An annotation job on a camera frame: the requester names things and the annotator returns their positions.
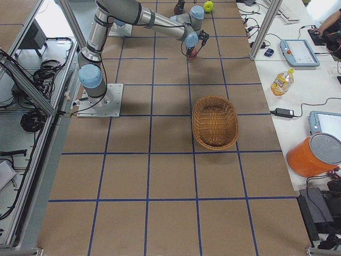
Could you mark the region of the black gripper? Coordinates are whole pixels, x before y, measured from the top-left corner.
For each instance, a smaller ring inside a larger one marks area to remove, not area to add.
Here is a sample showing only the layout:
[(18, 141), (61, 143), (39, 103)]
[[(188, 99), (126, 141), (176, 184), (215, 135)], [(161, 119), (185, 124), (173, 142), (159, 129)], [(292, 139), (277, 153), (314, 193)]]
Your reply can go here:
[[(185, 0), (178, 0), (177, 7), (180, 11), (184, 9)], [(194, 57), (195, 56), (195, 47), (199, 41), (201, 41), (201, 47), (204, 47), (209, 39), (209, 34), (204, 30), (201, 30), (199, 34), (196, 32), (191, 32), (185, 38), (185, 46), (186, 46), (186, 56)]]

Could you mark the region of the person forearm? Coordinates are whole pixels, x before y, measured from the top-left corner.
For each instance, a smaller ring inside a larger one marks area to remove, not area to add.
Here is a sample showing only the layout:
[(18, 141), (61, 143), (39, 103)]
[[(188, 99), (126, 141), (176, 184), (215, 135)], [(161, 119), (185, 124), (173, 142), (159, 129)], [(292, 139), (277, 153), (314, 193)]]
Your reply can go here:
[(340, 9), (325, 19), (325, 21), (318, 28), (319, 34), (322, 35), (324, 31), (335, 24), (338, 19), (340, 19)]

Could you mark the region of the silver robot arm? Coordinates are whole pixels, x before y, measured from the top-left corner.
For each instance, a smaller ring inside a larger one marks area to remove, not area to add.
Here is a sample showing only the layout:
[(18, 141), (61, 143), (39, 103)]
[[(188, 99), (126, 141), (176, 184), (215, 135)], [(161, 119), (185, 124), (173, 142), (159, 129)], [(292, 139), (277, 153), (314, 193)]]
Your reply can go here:
[(151, 82), (153, 44), (156, 36), (175, 39), (179, 54), (194, 59), (209, 36), (202, 23), (201, 5), (174, 15), (173, 10), (157, 13), (166, 7), (158, 1), (96, 1), (97, 9), (86, 46), (78, 54), (80, 91), (100, 108), (108, 101), (108, 83)]

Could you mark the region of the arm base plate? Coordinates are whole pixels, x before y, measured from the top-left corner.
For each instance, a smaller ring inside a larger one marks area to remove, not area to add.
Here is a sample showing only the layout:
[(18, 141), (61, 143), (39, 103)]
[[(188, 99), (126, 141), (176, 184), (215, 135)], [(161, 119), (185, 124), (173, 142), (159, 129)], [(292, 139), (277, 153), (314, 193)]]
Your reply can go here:
[(76, 112), (79, 118), (117, 118), (120, 116), (121, 100), (123, 96), (124, 85), (108, 84), (107, 92), (103, 98), (99, 97), (97, 100), (87, 95), (83, 89), (83, 98), (76, 104), (79, 108)]
[(121, 26), (113, 23), (108, 33), (108, 37), (131, 37), (132, 27), (132, 25), (126, 23)]

